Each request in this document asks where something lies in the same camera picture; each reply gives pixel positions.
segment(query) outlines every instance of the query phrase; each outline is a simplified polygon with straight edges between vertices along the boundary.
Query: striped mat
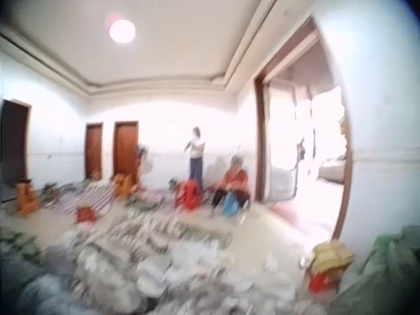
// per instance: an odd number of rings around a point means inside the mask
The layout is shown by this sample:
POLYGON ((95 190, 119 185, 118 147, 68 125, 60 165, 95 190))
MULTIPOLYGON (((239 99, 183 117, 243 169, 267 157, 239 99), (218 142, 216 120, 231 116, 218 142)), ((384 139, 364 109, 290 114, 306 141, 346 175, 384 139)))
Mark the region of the striped mat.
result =
POLYGON ((77 206, 81 203, 88 203, 95 210, 99 217, 104 216, 111 209, 111 201, 114 193, 114 185, 92 185, 79 194, 73 192, 61 196, 60 201, 50 205, 48 208, 61 211, 65 214, 74 215, 77 206))

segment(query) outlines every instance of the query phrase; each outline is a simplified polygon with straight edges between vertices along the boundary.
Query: red shirt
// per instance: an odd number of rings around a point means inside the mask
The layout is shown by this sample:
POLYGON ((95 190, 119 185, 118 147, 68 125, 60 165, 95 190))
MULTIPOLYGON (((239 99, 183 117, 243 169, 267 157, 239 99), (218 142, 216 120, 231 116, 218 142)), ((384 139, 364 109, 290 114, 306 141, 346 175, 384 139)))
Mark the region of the red shirt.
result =
POLYGON ((231 170, 227 171, 222 181, 222 187, 226 188, 226 185, 230 185, 233 190, 249 192, 247 172, 243 169, 237 173, 233 173, 231 170))

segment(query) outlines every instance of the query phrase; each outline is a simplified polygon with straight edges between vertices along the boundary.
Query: headscarf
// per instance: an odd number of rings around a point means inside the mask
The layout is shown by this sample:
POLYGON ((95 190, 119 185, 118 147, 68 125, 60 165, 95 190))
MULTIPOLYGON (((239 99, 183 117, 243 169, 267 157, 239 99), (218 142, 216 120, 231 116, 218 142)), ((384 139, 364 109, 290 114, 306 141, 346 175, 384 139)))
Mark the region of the headscarf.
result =
POLYGON ((230 166, 233 166, 233 165, 242 166, 242 164, 243 164, 243 157, 242 156, 240 156, 238 154, 235 154, 234 156, 232 156, 232 159, 230 160, 230 166))

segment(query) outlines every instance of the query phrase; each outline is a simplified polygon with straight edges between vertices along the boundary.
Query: ceiling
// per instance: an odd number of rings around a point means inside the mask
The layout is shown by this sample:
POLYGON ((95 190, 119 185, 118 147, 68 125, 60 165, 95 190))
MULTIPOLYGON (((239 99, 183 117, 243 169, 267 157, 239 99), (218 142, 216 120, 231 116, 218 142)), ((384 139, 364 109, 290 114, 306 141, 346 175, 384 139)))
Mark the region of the ceiling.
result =
POLYGON ((11 51, 24 51, 91 95, 169 86, 224 90, 272 9, 287 19, 309 2, 14 0, 1 35, 11 51), (136 26, 133 42, 117 44, 108 35, 118 18, 136 26))

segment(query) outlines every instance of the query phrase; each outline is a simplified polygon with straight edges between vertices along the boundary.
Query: wooden door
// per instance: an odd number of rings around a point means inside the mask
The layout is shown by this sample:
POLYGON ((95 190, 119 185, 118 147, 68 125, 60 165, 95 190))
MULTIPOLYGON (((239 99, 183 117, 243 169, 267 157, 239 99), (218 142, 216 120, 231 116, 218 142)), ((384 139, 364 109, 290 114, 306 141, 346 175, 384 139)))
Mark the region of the wooden door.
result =
POLYGON ((86 126, 85 140, 85 178, 91 178, 94 171, 99 171, 102 178, 102 128, 101 123, 86 126))
POLYGON ((114 175, 131 174, 137 183, 138 122, 115 123, 114 129, 114 175))

